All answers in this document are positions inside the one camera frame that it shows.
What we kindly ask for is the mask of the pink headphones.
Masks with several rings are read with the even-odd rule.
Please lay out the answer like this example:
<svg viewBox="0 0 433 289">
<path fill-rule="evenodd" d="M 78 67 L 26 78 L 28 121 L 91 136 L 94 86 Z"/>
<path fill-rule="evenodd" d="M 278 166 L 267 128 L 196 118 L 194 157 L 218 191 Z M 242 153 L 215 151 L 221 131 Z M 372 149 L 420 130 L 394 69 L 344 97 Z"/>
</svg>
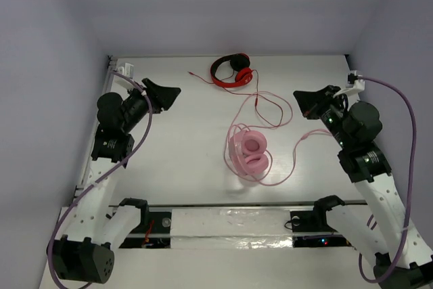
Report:
<svg viewBox="0 0 433 289">
<path fill-rule="evenodd" d="M 241 130 L 234 133 L 228 144 L 229 158 L 242 177 L 257 177 L 269 167 L 265 154 L 267 139 L 259 131 Z"/>
</svg>

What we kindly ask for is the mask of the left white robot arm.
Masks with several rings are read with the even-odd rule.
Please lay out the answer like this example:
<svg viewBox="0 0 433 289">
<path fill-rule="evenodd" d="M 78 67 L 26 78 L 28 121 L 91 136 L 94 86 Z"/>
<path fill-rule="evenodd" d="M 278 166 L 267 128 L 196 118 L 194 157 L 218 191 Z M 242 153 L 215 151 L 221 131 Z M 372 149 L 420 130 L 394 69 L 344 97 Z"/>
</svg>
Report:
<svg viewBox="0 0 433 289">
<path fill-rule="evenodd" d="M 146 200 L 125 198 L 112 216 L 109 205 L 117 181 L 113 174 L 126 168 L 130 158 L 143 145 L 150 132 L 145 128 L 139 142 L 131 135 L 146 116 L 167 111 L 181 93 L 178 87 L 163 87 L 150 79 L 131 85 L 127 98 L 108 92 L 97 101 L 98 126 L 93 141 L 89 174 L 82 192 L 74 199 L 55 225 L 47 246 L 48 268 L 58 288 L 62 281 L 105 284 L 113 271 L 115 252 L 133 231 L 150 225 Z"/>
</svg>

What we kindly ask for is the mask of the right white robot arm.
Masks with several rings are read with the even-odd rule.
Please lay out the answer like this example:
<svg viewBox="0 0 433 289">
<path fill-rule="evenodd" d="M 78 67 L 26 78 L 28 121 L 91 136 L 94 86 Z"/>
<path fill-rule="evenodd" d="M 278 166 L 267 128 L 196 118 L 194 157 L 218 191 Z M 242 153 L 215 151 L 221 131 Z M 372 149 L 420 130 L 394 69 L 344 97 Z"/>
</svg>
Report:
<svg viewBox="0 0 433 289">
<path fill-rule="evenodd" d="M 312 220 L 321 230 L 332 228 L 359 252 L 359 261 L 373 269 L 381 288 L 421 288 L 432 283 L 432 249 L 406 217 L 392 169 L 374 139 L 382 130 L 380 113 L 370 103 L 347 106 L 346 94 L 328 85 L 319 91 L 295 91 L 302 115 L 321 120 L 341 150 L 338 159 L 351 183 L 366 201 L 373 219 L 363 224 L 336 195 L 314 204 Z"/>
</svg>

